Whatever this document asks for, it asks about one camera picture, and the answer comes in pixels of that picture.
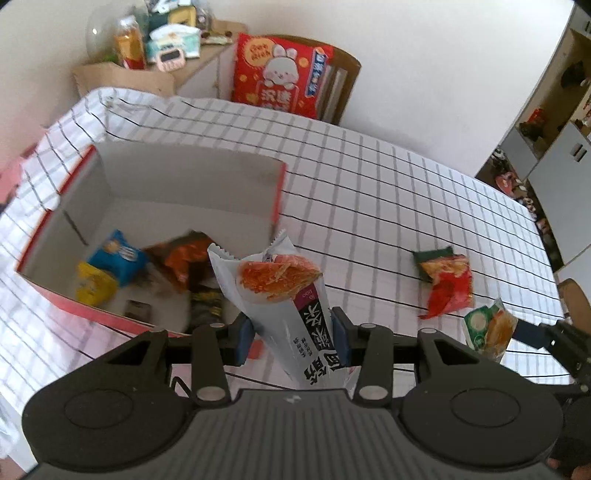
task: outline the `plastic bottle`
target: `plastic bottle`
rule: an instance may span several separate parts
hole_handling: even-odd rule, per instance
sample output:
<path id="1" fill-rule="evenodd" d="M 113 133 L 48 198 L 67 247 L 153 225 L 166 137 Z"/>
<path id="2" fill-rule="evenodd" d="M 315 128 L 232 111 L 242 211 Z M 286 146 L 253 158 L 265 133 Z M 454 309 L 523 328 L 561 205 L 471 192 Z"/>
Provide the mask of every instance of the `plastic bottle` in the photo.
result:
<path id="1" fill-rule="evenodd" d="M 212 11 L 207 0 L 193 0 L 193 6 L 197 11 L 196 27 L 202 32 L 210 31 L 212 29 Z"/>
<path id="2" fill-rule="evenodd" d="M 115 48 L 121 66 L 131 70 L 145 69 L 144 42 L 135 16 L 130 15 L 119 20 L 115 34 Z"/>

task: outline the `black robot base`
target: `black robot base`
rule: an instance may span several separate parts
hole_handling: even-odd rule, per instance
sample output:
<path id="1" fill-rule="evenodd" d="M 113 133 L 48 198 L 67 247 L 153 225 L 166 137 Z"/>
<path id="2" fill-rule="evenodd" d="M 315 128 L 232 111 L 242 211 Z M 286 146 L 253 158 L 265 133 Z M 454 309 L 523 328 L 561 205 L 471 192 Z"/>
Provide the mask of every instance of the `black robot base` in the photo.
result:
<path id="1" fill-rule="evenodd" d="M 515 336 L 578 382 L 537 385 L 434 329 L 415 338 L 354 326 L 338 307 L 332 316 L 341 363 L 362 366 L 352 398 L 242 390 L 232 400 L 223 366 L 242 365 L 254 337 L 242 314 L 190 337 L 144 333 L 30 399 L 22 426 L 39 466 L 28 478 L 556 479 L 545 460 L 560 448 L 564 473 L 591 462 L 591 364 L 575 361 L 591 358 L 591 342 L 578 330 L 520 321 Z M 178 378 L 171 388 L 173 364 L 191 364 L 190 389 Z M 414 364 L 417 385 L 402 398 L 394 364 Z"/>

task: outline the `circular disc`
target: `circular disc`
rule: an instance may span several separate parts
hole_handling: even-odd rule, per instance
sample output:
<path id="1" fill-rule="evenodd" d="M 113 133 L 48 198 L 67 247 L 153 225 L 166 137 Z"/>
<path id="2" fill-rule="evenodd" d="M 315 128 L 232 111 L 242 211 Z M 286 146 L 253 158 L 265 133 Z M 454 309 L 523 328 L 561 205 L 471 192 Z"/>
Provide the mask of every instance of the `circular disc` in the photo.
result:
<path id="1" fill-rule="evenodd" d="M 519 375 L 481 366 L 449 368 L 402 401 L 401 420 L 435 455 L 482 468 L 510 468 L 548 453 L 562 412 L 548 392 Z"/>
<path id="2" fill-rule="evenodd" d="M 170 389 L 66 379 L 36 393 L 23 412 L 23 429 L 40 462 L 74 471 L 124 468 L 168 448 L 183 427 L 186 408 Z"/>

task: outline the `snack bag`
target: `snack bag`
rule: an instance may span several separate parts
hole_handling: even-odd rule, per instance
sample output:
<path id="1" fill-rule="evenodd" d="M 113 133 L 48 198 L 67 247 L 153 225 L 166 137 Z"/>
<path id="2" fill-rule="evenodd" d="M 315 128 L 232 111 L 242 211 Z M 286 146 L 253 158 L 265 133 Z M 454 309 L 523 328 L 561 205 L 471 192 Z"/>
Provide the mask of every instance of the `snack bag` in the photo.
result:
<path id="1" fill-rule="evenodd" d="M 117 291 L 117 281 L 107 272 L 93 267 L 86 262 L 78 264 L 79 285 L 76 289 L 76 300 L 96 307 L 109 300 Z"/>
<path id="2" fill-rule="evenodd" d="M 425 269 L 421 266 L 421 263 L 441 257 L 453 257 L 453 249 L 451 245 L 440 250 L 413 252 L 414 263 L 417 266 L 418 276 L 421 280 L 429 282 L 433 281 L 427 272 L 425 272 Z"/>
<path id="3" fill-rule="evenodd" d="M 472 350 L 480 353 L 484 349 L 491 318 L 492 312 L 487 306 L 472 310 L 464 317 L 462 329 L 466 343 Z"/>
<path id="4" fill-rule="evenodd" d="M 316 118 L 316 101 L 333 47 L 241 33 L 236 56 L 233 102 Z"/>
<path id="5" fill-rule="evenodd" d="M 491 360 L 500 362 L 519 320 L 506 310 L 501 299 L 495 300 L 491 307 L 491 313 L 492 318 L 486 331 L 482 353 Z"/>
<path id="6" fill-rule="evenodd" d="M 148 257 L 132 247 L 119 230 L 115 230 L 89 259 L 95 268 L 111 273 L 120 287 L 125 287 L 145 267 Z"/>
<path id="7" fill-rule="evenodd" d="M 195 263 L 192 267 L 195 283 L 213 275 L 207 256 L 207 247 L 211 243 L 213 240 L 205 233 L 190 230 L 170 242 L 144 248 L 144 252 L 174 288 L 183 292 L 187 290 L 190 263 Z"/>
<path id="8" fill-rule="evenodd" d="M 267 250 L 242 260 L 215 244 L 208 252 L 224 296 L 252 320 L 300 388 L 345 386 L 348 370 L 333 344 L 322 272 L 298 255 L 285 231 Z"/>
<path id="9" fill-rule="evenodd" d="M 472 298 L 472 272 L 465 255 L 436 258 L 421 263 L 433 279 L 433 289 L 427 303 L 426 320 L 474 305 Z"/>
<path id="10" fill-rule="evenodd" d="M 223 294 L 219 288 L 201 285 L 201 268 L 197 263 L 189 264 L 189 281 L 187 285 L 191 292 L 189 305 L 189 324 L 185 333 L 192 333 L 201 325 L 223 323 Z"/>

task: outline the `white snack bag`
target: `white snack bag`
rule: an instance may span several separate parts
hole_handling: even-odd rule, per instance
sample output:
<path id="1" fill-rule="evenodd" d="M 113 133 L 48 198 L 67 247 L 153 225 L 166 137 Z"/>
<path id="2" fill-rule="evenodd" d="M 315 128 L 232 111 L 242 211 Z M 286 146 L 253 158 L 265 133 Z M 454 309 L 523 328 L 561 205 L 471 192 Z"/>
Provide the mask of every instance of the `white snack bag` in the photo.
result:
<path id="1" fill-rule="evenodd" d="M 322 272 L 285 230 L 242 260 L 215 244 L 207 250 L 224 296 L 252 320 L 287 375 L 302 389 L 343 388 L 348 369 L 333 344 Z"/>

